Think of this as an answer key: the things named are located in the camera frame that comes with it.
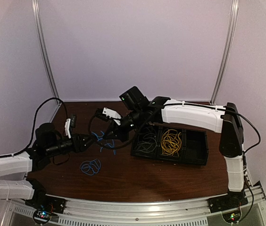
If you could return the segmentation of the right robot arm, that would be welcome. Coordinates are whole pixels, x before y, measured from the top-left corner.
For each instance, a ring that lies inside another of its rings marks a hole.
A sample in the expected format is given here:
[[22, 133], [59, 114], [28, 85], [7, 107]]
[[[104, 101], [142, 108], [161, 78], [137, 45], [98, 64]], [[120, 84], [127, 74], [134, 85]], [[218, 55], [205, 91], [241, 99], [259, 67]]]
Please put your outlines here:
[[244, 149], [241, 121], [245, 120], [256, 133], [258, 130], [245, 116], [238, 113], [234, 103], [227, 103], [225, 106], [202, 105], [161, 96], [149, 101], [136, 86], [121, 94], [120, 99], [129, 113], [121, 116], [115, 110], [99, 108], [89, 120], [89, 133], [95, 118], [110, 123], [103, 138], [123, 142], [119, 148], [131, 144], [134, 138], [130, 138], [129, 133], [134, 130], [136, 137], [148, 122], [183, 124], [219, 133], [219, 151], [226, 162], [230, 192], [224, 197], [224, 204], [233, 208], [242, 200], [241, 192], [246, 176], [245, 155], [250, 149]]

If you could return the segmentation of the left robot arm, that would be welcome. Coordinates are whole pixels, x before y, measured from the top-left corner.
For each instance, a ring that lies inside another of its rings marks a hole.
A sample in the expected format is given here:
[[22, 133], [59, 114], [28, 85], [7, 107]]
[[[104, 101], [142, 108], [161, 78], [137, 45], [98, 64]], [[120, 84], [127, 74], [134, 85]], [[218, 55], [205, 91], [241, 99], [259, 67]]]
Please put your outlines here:
[[64, 135], [51, 122], [33, 127], [31, 140], [23, 150], [0, 155], [0, 199], [22, 199], [39, 209], [50, 205], [42, 184], [25, 177], [29, 172], [44, 169], [56, 156], [81, 153], [93, 144], [91, 135], [71, 133], [75, 122], [75, 116], [67, 117]]

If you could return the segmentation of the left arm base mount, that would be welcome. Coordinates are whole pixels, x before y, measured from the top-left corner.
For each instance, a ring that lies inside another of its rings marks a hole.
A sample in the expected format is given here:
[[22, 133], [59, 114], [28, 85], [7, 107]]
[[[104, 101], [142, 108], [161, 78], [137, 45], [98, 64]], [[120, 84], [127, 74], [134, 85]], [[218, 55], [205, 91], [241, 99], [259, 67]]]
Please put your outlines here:
[[66, 200], [45, 193], [34, 194], [32, 199], [25, 200], [25, 204], [35, 208], [36, 210], [45, 210], [49, 213], [64, 213]]

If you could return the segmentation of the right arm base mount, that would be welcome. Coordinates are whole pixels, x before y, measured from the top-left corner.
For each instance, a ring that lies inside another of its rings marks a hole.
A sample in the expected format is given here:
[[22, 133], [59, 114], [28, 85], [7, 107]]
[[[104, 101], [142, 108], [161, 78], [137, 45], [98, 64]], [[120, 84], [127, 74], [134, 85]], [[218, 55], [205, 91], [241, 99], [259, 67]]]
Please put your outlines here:
[[241, 205], [248, 204], [248, 199], [244, 191], [228, 192], [225, 195], [208, 199], [208, 205], [211, 213], [238, 208]]

